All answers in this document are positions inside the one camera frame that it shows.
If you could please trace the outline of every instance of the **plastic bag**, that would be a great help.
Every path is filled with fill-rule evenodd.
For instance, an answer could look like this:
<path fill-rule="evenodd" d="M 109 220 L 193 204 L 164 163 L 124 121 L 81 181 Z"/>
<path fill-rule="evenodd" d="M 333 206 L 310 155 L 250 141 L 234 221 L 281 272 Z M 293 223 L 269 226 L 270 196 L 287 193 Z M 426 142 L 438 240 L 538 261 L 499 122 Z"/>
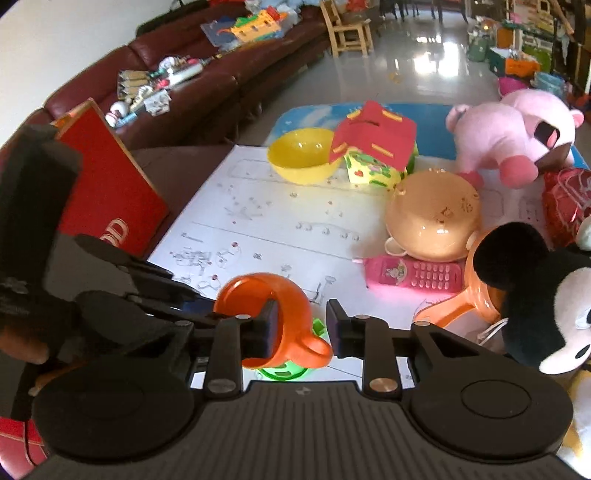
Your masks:
<path fill-rule="evenodd" d="M 544 173 L 542 204 L 555 248 L 574 242 L 581 222 L 591 215 L 591 171 L 565 168 Z"/>

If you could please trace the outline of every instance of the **orange cup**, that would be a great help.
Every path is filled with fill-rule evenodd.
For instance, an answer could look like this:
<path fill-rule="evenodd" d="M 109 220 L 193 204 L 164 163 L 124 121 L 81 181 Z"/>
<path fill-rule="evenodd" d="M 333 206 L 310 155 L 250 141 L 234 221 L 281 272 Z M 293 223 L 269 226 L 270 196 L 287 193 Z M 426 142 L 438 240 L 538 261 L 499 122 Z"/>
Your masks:
<path fill-rule="evenodd" d="M 230 280 L 220 291 L 213 311 L 229 316 L 259 315 L 265 302 L 279 304 L 277 338 L 270 358 L 247 358 L 246 368 L 278 367 L 288 360 L 304 368 L 329 364 L 330 345 L 312 332 L 312 310 L 308 297 L 291 280 L 272 273 L 242 275 Z"/>
<path fill-rule="evenodd" d="M 486 285 L 474 271 L 474 252 L 488 233 L 490 231 L 480 235 L 470 247 L 464 268 L 464 289 L 447 300 L 420 310 L 414 316 L 413 322 L 428 320 L 434 325 L 445 328 L 459 316 L 471 310 L 476 310 L 478 315 L 490 324 L 501 318 L 499 308 L 505 292 Z"/>

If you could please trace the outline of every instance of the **cup handle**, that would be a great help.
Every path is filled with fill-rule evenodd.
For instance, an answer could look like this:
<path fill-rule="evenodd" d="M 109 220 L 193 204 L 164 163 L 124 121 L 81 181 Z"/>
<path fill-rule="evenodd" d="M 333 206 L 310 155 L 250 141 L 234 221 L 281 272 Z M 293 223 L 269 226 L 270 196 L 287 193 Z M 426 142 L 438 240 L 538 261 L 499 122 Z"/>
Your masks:
<path fill-rule="evenodd" d="M 394 238 L 390 237 L 384 243 L 384 250 L 392 257 L 403 257 L 407 251 L 403 249 Z"/>

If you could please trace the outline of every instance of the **pink toy phone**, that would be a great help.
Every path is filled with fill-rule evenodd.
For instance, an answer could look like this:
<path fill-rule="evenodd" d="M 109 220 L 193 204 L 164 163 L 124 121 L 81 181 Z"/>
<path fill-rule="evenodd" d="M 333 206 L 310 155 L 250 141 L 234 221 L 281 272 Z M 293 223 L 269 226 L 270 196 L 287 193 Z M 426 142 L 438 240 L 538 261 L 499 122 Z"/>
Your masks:
<path fill-rule="evenodd" d="M 365 266 L 365 281 L 371 289 L 402 287 L 450 295 L 463 289 L 462 268 L 455 263 L 424 262 L 390 255 L 355 261 Z"/>

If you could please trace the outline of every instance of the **red leather sofa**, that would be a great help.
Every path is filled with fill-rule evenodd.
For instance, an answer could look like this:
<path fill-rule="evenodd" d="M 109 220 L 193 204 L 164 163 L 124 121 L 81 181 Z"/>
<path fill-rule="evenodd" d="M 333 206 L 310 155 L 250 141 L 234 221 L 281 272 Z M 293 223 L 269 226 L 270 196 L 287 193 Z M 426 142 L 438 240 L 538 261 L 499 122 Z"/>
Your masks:
<path fill-rule="evenodd" d="M 230 2 L 193 12 L 105 55 L 55 91 L 26 124 L 51 122 L 93 98 L 107 112 L 116 98 L 117 74 L 123 69 L 155 70 L 170 55 L 205 59 L 217 53 L 200 25 L 224 16 L 248 15 L 242 3 Z M 326 25 L 318 7 L 304 6 L 302 21 L 284 38 L 263 41 L 233 51 L 171 92 L 170 112 L 147 113 L 118 129 L 130 149 L 203 145 L 221 141 L 235 125 L 280 84 L 321 56 L 329 47 Z M 11 140 L 0 149 L 0 166 Z"/>

